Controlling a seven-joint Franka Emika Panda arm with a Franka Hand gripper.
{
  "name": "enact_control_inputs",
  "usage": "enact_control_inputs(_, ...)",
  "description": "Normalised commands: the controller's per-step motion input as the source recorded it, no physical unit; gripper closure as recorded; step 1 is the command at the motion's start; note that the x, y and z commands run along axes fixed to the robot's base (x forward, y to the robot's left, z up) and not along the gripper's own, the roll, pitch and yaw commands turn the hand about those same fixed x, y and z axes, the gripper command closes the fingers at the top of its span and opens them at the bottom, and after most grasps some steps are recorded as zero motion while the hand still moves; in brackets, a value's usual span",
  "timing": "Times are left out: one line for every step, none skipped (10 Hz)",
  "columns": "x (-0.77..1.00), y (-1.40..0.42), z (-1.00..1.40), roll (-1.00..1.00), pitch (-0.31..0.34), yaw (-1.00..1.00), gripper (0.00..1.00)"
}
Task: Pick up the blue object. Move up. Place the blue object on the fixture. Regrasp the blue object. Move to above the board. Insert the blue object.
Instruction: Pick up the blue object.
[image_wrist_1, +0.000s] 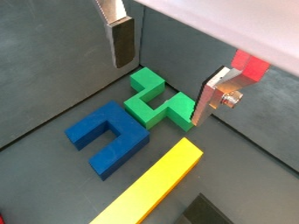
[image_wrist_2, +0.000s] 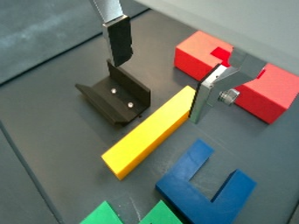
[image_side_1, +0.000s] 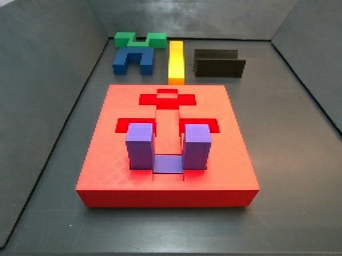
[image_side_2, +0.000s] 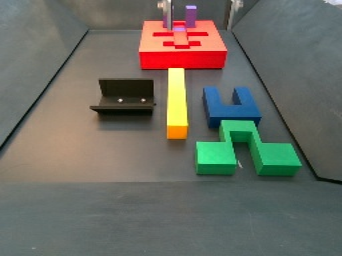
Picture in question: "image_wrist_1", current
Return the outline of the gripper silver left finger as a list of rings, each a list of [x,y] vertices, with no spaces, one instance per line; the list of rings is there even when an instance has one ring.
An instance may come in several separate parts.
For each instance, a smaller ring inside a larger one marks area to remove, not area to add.
[[[127,15],[123,0],[94,0],[106,24],[116,68],[124,67],[136,56],[135,20]]]

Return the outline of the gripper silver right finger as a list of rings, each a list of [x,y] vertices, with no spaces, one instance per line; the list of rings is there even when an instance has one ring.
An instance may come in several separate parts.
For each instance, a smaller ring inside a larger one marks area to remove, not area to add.
[[[242,88],[255,81],[237,68],[222,66],[203,82],[191,114],[191,122],[201,126],[221,105],[235,108],[242,100]]]

